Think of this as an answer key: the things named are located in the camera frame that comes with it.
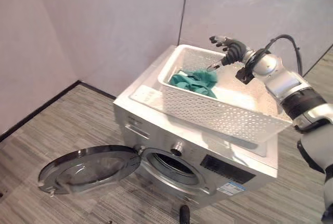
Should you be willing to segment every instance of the washing machine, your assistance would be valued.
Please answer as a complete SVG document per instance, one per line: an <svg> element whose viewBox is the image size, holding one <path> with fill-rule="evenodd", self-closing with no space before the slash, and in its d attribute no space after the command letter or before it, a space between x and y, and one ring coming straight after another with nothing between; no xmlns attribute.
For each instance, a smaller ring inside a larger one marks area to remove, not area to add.
<svg viewBox="0 0 333 224"><path fill-rule="evenodd" d="M137 173L161 192L201 208L257 190L277 177L277 136L254 144L163 113L157 77L174 48L115 100L124 144L55 159L40 172L42 191L82 192Z"/></svg>

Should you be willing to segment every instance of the green towel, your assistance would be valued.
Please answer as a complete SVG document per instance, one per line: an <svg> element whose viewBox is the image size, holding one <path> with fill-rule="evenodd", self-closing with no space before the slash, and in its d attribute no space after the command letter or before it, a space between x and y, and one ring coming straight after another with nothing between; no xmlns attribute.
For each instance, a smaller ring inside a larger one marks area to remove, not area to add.
<svg viewBox="0 0 333 224"><path fill-rule="evenodd" d="M206 70L197 70L195 72L182 71L179 74L174 74L169 82L170 85L212 98L216 98L211 90L216 83L216 72L208 72Z"/></svg>

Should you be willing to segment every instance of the energy label sticker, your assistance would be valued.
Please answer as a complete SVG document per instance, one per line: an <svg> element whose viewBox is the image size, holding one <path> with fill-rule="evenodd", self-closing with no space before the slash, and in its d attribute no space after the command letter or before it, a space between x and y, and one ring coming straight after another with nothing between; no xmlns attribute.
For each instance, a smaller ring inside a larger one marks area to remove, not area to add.
<svg viewBox="0 0 333 224"><path fill-rule="evenodd" d="M239 192L245 191L246 189L242 185L236 184L231 181L231 182L228 182L225 185L217 188L217 190L219 190L227 195L234 195Z"/></svg>

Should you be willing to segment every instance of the gray wall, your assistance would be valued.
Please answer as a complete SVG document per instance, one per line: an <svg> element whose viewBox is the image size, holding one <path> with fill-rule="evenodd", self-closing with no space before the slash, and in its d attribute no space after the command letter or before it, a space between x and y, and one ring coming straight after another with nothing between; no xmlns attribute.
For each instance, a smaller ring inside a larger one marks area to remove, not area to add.
<svg viewBox="0 0 333 224"><path fill-rule="evenodd" d="M252 48L278 34L292 35L306 72L333 43L333 0L187 0L181 44L214 49L211 35L238 38ZM297 70L292 45L278 41L272 51Z"/></svg>
<svg viewBox="0 0 333 224"><path fill-rule="evenodd" d="M79 79L118 95L170 45L183 0L43 0Z"/></svg>
<svg viewBox="0 0 333 224"><path fill-rule="evenodd" d="M0 0L0 134L76 80L42 0Z"/></svg>

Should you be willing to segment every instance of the laundry basket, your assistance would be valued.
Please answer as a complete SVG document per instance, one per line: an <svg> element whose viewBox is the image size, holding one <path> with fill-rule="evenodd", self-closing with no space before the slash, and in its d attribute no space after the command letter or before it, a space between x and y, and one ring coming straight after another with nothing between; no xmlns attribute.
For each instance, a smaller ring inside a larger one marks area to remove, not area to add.
<svg viewBox="0 0 333 224"><path fill-rule="evenodd" d="M248 85L235 78L241 64L217 69L212 88L217 99L184 90L169 81L179 70L206 69L224 54L189 45L178 46L158 76L163 111L183 120L253 143L263 143L291 124L290 118L254 78Z"/></svg>

